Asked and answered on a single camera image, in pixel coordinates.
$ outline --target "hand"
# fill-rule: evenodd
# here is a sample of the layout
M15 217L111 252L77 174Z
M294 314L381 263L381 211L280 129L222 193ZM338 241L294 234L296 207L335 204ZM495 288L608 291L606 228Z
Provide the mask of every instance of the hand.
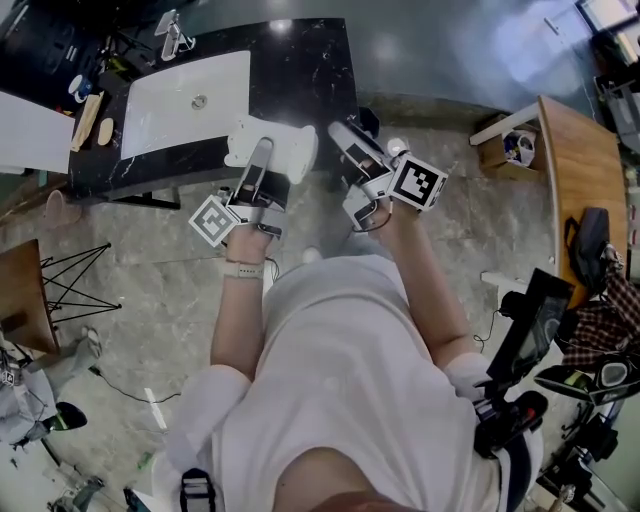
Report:
M388 198L378 200L378 209L371 215L372 223L368 229L384 224L379 229L374 229L369 236L384 245L389 251L402 244L402 239L412 236L416 229L421 229L418 222L419 212L411 205L396 199L393 201L393 211L389 218L391 201Z
M271 235L258 229L255 224L236 226L229 234L227 260L260 265L267 257Z

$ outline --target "wooden table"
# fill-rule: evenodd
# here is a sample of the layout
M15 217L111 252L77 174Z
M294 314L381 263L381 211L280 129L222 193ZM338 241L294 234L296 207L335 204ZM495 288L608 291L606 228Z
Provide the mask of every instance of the wooden table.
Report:
M48 354L60 352L47 308L37 240L0 254L0 323L11 343Z
M528 121L538 119L546 146L547 168L553 199L555 272L576 286L570 307L587 298L585 287L569 265L564 244L565 221L578 222L587 207L609 211L611 243L626 258L627 204L616 136L595 121L540 96L538 101L473 135L477 146Z

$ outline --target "black marble countertop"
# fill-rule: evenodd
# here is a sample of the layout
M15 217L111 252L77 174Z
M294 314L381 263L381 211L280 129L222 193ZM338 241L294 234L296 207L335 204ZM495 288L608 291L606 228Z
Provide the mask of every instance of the black marble countertop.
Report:
M164 40L158 38L159 44ZM339 152L327 134L336 120L358 115L349 41L343 19L293 20L286 32L269 22L233 27L196 37L193 50L158 70L240 50L251 51L249 114L295 127L313 125L319 137L315 169L338 165ZM224 166L226 137L192 142L120 160L129 87L106 72L98 83L105 91L98 117L82 149L71 153L68 193L76 202L109 201L189 183L239 176ZM114 136L97 144L102 119L114 120Z

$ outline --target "black bag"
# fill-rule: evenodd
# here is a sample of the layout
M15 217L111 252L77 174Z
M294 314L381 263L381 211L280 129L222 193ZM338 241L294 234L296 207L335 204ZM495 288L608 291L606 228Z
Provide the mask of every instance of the black bag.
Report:
M575 236L568 243L571 228ZM589 296L602 293L606 287L606 260L601 258L609 243L609 212L604 208L585 208L580 224L573 217L564 224L564 242L569 250L569 263L578 280L587 287Z

